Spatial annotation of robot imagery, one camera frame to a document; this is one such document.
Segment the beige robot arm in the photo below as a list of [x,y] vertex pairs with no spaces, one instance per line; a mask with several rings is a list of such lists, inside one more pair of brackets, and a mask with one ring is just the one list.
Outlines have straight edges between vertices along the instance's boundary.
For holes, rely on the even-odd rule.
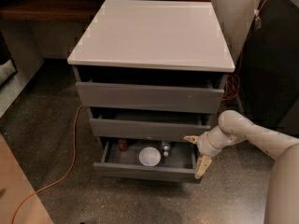
[[264,224],[299,224],[299,139],[254,124],[234,110],[219,115],[218,124],[184,139],[197,145],[195,178],[204,175],[225,147],[248,141],[274,161],[269,179]]

